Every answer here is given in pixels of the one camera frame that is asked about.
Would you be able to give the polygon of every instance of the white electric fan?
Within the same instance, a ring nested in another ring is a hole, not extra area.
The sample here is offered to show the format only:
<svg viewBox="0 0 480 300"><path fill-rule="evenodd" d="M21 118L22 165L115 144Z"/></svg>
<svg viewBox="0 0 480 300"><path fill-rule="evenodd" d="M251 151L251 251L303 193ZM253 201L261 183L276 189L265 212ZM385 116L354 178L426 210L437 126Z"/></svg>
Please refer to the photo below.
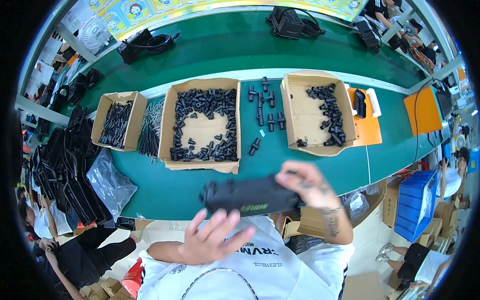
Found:
<svg viewBox="0 0 480 300"><path fill-rule="evenodd" d="M92 16L80 29L78 39L87 49L96 54L102 46L108 45L111 36L108 29L103 25L102 20Z"/></svg>

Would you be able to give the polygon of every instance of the hand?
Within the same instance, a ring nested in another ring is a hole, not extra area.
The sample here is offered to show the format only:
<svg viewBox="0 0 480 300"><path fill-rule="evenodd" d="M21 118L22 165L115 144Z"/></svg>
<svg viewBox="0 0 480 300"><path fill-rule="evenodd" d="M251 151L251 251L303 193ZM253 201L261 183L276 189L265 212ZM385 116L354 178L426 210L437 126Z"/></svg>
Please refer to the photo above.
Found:
<svg viewBox="0 0 480 300"><path fill-rule="evenodd" d="M338 208L341 206L335 192L313 164L286 161L275 176L275 180L283 187L298 193L301 199L312 207Z"/></svg>
<svg viewBox="0 0 480 300"><path fill-rule="evenodd" d="M255 234L255 227L249 227L223 241L239 223L240 213L233 210L227 216L224 209L219 209L205 226L197 230L206 216L207 210L202 209L185 230L185 242L179 246L178 251L186 264L210 264L221 260L238 251Z"/></svg>
<svg viewBox="0 0 480 300"><path fill-rule="evenodd" d="M55 254L52 252L50 248L45 249L45 256L47 257L48 262L50 263L52 268L58 268L59 262L57 260L57 257L55 256Z"/></svg>
<svg viewBox="0 0 480 300"><path fill-rule="evenodd" d="M48 209L48 202L44 195L40 196L40 204L42 205L42 208Z"/></svg>
<svg viewBox="0 0 480 300"><path fill-rule="evenodd" d="M55 247L55 240L54 239L47 239L47 238L42 238L40 240L40 243L45 246L44 250L46 251L47 249L51 250L52 248Z"/></svg>
<svg viewBox="0 0 480 300"><path fill-rule="evenodd" d="M446 173L447 170L448 170L448 158L442 159L441 164L442 164L442 174L445 175L445 173Z"/></svg>

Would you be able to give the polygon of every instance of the red bag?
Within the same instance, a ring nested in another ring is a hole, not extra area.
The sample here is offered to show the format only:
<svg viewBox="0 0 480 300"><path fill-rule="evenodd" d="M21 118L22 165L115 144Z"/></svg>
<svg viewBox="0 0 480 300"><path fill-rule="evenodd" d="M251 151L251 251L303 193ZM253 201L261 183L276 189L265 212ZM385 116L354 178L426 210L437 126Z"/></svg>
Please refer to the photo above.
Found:
<svg viewBox="0 0 480 300"><path fill-rule="evenodd" d="M132 297L137 299L138 290L142 285L142 272L144 268L140 266L142 259L139 257L136 264L134 264L127 274L123 277L121 283L123 287L130 293Z"/></svg>

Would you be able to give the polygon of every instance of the clear plastic bag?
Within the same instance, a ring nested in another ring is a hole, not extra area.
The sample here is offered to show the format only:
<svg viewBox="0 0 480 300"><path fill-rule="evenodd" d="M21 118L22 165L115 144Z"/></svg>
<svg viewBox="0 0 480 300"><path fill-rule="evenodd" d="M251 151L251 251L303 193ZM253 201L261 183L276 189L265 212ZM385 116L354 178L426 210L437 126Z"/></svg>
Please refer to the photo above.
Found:
<svg viewBox="0 0 480 300"><path fill-rule="evenodd" d="M112 213L113 220L117 222L122 209L138 187L117 171L108 148L102 149L87 172L87 178L90 180L97 196Z"/></svg>
<svg viewBox="0 0 480 300"><path fill-rule="evenodd" d="M350 212L350 219L354 220L363 215L370 207L365 195L358 191L351 192L347 195L344 205L348 207Z"/></svg>

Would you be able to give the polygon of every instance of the tattooed arm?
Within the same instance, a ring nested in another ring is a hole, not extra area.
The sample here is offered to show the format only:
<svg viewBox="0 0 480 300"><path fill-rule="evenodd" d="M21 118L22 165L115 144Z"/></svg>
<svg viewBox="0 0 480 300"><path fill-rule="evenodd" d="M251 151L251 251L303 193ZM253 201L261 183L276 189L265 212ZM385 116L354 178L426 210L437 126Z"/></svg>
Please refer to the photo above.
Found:
<svg viewBox="0 0 480 300"><path fill-rule="evenodd" d="M353 241L353 229L340 199L313 164L286 161L276 181L297 192L309 206L320 209L325 223L325 241L347 245Z"/></svg>

